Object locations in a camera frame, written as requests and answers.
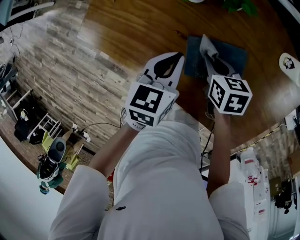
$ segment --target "green leaf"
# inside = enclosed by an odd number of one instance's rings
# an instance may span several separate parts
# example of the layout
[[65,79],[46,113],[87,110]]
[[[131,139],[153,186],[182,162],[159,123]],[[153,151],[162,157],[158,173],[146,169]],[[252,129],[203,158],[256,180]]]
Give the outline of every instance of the green leaf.
[[230,2],[225,1],[222,7],[225,8],[225,9],[229,9],[230,6],[231,6]]
[[242,0],[243,3],[246,3],[247,5],[250,5],[252,3],[251,0]]
[[238,6],[238,5],[241,5],[242,4],[242,1],[241,0],[233,0],[234,2],[234,5],[235,6]]
[[252,15],[257,16],[257,15],[258,15],[258,13],[257,13],[257,8],[256,8],[256,6],[254,5],[254,3],[250,2],[250,3],[249,3],[249,7],[250,7],[250,9],[251,9]]
[[229,9],[228,9],[228,12],[229,13],[234,13],[234,12],[236,12],[236,8],[232,8],[232,7],[230,7]]
[[243,9],[249,16],[252,15],[252,14],[251,14],[251,9],[250,9],[249,5],[247,5],[246,3],[243,3],[243,4],[242,4],[242,9]]

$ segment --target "black logo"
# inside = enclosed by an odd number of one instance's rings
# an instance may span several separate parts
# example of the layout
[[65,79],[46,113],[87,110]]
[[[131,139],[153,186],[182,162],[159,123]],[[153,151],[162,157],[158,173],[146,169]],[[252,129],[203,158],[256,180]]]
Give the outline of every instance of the black logo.
[[295,65],[292,61],[291,58],[285,57],[285,59],[283,60],[283,65],[285,66],[286,69],[294,69]]
[[121,210],[123,210],[125,208],[126,208],[125,206],[124,207],[119,207],[119,208],[116,209],[116,211],[121,211]]

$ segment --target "wooden floor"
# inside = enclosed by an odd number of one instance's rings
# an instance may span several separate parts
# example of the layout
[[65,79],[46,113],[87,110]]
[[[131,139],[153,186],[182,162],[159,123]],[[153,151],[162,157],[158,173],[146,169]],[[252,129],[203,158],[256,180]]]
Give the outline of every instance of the wooden floor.
[[[268,0],[254,0],[258,17],[229,14],[221,0],[195,4],[183,0],[93,0],[78,37],[140,73],[146,62],[166,52],[186,52],[187,36],[208,37],[248,52],[243,79],[253,98],[245,114],[232,117],[232,147],[254,138],[300,105],[300,88],[278,66],[292,43]],[[209,127],[205,80],[181,75],[177,103]]]
[[[135,81],[136,71],[139,69],[134,66],[129,68],[130,65],[128,66],[127,63],[120,62],[118,58],[111,59],[106,53],[95,48],[92,42],[93,36],[85,34],[87,28],[82,26],[88,8],[88,1],[78,4],[76,0],[56,0],[53,8],[45,10],[38,18],[25,22],[22,36],[20,39],[15,38],[21,53],[21,59],[16,63],[19,71],[18,83],[23,90],[34,89],[36,95],[42,96],[43,105],[52,116],[62,122],[66,129],[70,128],[73,122],[79,125],[79,129],[100,122],[119,126],[120,108],[124,105],[130,83]],[[22,24],[13,26],[13,34],[19,36],[21,27]],[[93,27],[97,25],[91,23],[89,29]],[[17,48],[15,46],[11,48],[9,44],[12,36],[10,29],[6,29],[1,35],[5,43],[0,45],[0,63],[6,62],[13,52],[19,58]],[[144,36],[145,40],[149,41],[147,33]],[[149,52],[141,51],[138,56],[144,60],[148,54]],[[143,61],[137,60],[132,63],[141,64]],[[209,121],[202,123],[211,127]],[[258,136],[232,149],[232,153],[259,140],[278,125],[274,123],[272,126],[266,126],[264,132],[259,132],[259,135],[256,134]],[[256,126],[253,127],[254,132],[257,132]],[[36,171],[37,156],[41,153],[41,148],[26,142],[18,142],[13,135],[14,123],[8,116],[0,120],[0,130],[10,141],[11,146],[15,147],[15,151],[18,152],[16,155],[23,156],[30,164],[29,168],[33,172]],[[94,125],[86,130],[92,139],[86,146],[96,152],[117,131],[117,128],[109,125]],[[209,134],[207,128],[200,131],[202,147],[206,145]],[[213,137],[207,150],[212,149],[212,141]],[[272,177],[281,176],[282,179],[286,179],[290,176],[286,157],[298,148],[293,132],[281,126],[271,136],[259,142],[255,148],[261,163],[269,168]],[[82,151],[80,164],[87,165],[91,157],[87,152]],[[64,171],[62,191],[67,187],[72,174],[72,171]]]

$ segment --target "white machine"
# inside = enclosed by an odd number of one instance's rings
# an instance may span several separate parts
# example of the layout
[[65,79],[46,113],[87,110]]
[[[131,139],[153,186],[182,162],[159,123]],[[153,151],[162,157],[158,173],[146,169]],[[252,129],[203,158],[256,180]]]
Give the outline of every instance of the white machine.
[[179,96],[176,87],[183,64],[180,52],[165,53],[147,62],[126,99],[128,124],[136,130],[146,125],[155,127],[168,114]]

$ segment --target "white shirt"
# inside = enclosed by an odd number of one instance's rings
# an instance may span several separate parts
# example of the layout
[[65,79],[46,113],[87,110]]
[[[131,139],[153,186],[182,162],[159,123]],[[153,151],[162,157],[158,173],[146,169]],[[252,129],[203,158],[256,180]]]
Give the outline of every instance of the white shirt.
[[147,127],[114,174],[115,206],[105,212],[104,175],[78,166],[50,240],[248,240],[243,186],[226,184],[208,199],[198,171],[199,136],[178,122]]

